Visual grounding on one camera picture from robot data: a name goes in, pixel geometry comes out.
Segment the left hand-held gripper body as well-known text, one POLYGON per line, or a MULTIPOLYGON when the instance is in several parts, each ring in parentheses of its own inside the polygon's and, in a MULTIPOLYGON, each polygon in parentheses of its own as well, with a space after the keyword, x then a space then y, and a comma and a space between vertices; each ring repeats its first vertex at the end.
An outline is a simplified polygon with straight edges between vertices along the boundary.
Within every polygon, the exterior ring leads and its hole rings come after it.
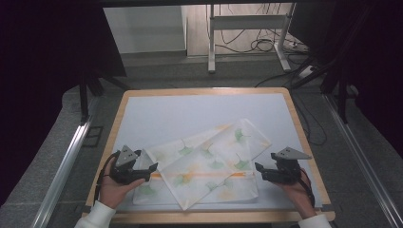
POLYGON ((124 145, 121 150, 115 153, 116 160, 111 165, 109 175, 116 182, 127 185, 141 179, 143 170, 133 169, 136 160, 139 158, 135 151, 124 145))

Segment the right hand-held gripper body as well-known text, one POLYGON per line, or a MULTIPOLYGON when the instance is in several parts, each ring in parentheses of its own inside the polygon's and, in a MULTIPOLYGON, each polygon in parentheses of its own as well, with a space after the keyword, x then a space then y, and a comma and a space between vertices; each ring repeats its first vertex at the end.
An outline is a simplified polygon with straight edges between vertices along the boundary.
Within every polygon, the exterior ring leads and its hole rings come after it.
POLYGON ((285 147, 277 154, 278 159, 276 162, 276 169, 267 169, 269 178, 267 181, 294 184, 300 178, 300 165, 299 160, 310 160, 312 157, 291 147, 285 147))

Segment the white leaf-print pillowcase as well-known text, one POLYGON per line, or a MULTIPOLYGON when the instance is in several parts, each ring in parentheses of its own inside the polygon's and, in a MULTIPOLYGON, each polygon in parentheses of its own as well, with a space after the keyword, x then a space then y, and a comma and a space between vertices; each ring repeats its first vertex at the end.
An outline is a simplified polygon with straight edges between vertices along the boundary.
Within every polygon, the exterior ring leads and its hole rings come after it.
POLYGON ((156 163, 149 182, 135 190, 137 205, 177 205, 253 200, 259 196, 253 159, 271 142, 248 120, 217 126, 148 147, 141 167, 156 163))

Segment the person's right hand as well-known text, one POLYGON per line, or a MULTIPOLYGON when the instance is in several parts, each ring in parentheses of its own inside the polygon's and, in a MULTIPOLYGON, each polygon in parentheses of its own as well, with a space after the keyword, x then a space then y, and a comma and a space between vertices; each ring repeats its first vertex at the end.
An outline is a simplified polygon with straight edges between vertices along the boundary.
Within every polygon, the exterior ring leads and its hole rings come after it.
POLYGON ((277 186, 285 192, 302 219, 309 219, 317 215, 308 197, 307 191, 300 183, 295 183, 294 185, 277 183, 277 186))

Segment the person's left hand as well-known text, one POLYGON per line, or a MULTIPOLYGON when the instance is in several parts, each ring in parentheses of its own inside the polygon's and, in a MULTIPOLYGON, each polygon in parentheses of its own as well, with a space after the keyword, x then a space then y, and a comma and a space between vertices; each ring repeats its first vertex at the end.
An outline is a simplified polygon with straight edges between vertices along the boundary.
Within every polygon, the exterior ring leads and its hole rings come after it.
POLYGON ((135 180, 127 185, 120 184, 110 177, 109 171, 105 171, 98 201, 111 209, 116 209, 130 191, 143 183, 145 179, 135 180))

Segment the black metal stand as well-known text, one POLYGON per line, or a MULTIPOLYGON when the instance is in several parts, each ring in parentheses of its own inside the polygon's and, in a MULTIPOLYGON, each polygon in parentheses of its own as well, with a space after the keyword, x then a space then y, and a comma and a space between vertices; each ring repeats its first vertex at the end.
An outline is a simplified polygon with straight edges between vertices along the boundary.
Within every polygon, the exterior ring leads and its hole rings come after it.
POLYGON ((104 94, 104 88, 101 85, 101 79, 121 88, 124 91, 131 90, 131 87, 118 79, 106 75, 99 70, 86 72, 80 76, 79 92, 80 92, 80 107, 81 107, 81 125, 84 125, 89 119, 89 106, 87 98, 87 90, 96 96, 100 97, 104 94))
POLYGON ((347 99, 351 98, 351 95, 348 93, 348 75, 344 72, 346 59, 347 51, 340 50, 332 61, 290 85, 290 89, 297 89, 319 76, 325 75, 319 89, 322 94, 331 94, 335 88, 338 89, 338 93, 336 94, 336 113, 344 124, 348 122, 346 117, 347 99))

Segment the white power strip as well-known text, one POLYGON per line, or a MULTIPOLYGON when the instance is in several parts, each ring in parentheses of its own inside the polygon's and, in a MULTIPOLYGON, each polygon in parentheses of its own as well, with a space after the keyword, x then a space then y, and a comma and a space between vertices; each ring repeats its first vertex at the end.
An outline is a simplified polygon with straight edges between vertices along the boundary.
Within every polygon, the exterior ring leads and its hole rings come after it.
POLYGON ((305 78, 308 75, 310 75, 311 73, 313 73, 314 71, 316 71, 317 68, 315 66, 307 66, 306 68, 304 68, 298 75, 299 78, 305 78))

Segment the dark curtain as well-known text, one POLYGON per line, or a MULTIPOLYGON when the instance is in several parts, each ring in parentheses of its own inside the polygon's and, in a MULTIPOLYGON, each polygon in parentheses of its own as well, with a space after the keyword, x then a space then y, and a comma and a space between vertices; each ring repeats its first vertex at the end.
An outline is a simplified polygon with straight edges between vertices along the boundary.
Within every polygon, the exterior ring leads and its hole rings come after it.
POLYGON ((403 158, 403 0, 337 0, 334 18, 346 23, 366 6, 344 69, 356 106, 403 158))
POLYGON ((125 68, 100 0, 0 0, 0 206, 84 80, 125 68))

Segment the white panel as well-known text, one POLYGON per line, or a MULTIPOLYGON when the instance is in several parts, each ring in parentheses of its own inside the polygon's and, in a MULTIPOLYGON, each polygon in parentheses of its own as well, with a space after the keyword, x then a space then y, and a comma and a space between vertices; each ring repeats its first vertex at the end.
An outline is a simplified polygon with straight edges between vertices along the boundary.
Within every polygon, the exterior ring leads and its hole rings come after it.
POLYGON ((181 6, 104 8, 120 53, 186 50, 181 6))

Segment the black square floor frame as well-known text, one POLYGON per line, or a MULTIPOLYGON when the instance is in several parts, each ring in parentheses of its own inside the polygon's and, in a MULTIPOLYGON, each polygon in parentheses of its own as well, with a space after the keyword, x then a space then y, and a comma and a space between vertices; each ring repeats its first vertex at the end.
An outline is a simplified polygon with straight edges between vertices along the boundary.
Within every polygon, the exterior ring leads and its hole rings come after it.
POLYGON ((92 126, 86 133, 83 147, 97 147, 102 137, 104 128, 102 126, 92 126))

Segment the aluminium floor rail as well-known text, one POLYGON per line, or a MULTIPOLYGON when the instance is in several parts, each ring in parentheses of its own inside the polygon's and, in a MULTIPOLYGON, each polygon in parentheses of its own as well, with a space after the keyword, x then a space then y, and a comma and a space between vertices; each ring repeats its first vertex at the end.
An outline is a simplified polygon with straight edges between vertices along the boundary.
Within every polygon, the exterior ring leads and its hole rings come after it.
POLYGON ((62 191, 67 183, 69 173, 75 163, 80 148, 86 137, 86 133, 90 127, 90 122, 80 124, 73 138, 67 148, 65 156, 51 182, 49 189, 37 211, 37 214, 31 224, 30 228, 46 228, 51 215, 55 209, 57 201, 59 200, 62 191))
POLYGON ((378 175, 375 173, 374 168, 370 164, 350 126, 347 123, 344 123, 344 121, 337 113, 337 105, 334 98, 331 95, 323 95, 323 99, 325 100, 329 110, 331 111, 339 131, 341 132, 345 142, 349 147, 349 150, 355 158, 355 162, 357 163, 358 167, 363 173, 363 176, 369 184, 370 189, 372 190, 374 197, 376 198, 386 219, 388 220, 392 228, 403 228, 403 217, 398 211, 390 193, 381 182, 378 175))

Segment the white metal desk frame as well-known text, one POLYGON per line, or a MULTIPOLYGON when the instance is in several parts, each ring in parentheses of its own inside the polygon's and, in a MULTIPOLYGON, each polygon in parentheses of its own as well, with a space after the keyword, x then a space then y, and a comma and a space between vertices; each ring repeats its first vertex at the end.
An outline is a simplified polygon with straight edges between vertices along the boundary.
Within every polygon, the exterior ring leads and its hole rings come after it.
POLYGON ((283 52, 283 45, 285 37, 288 33, 288 28, 291 23, 295 6, 296 4, 292 3, 286 14, 215 16, 215 6, 211 5, 208 23, 208 72, 214 73, 216 71, 215 31, 235 29, 279 29, 281 31, 281 34, 274 43, 274 49, 283 68, 283 71, 290 72, 291 67, 283 52))

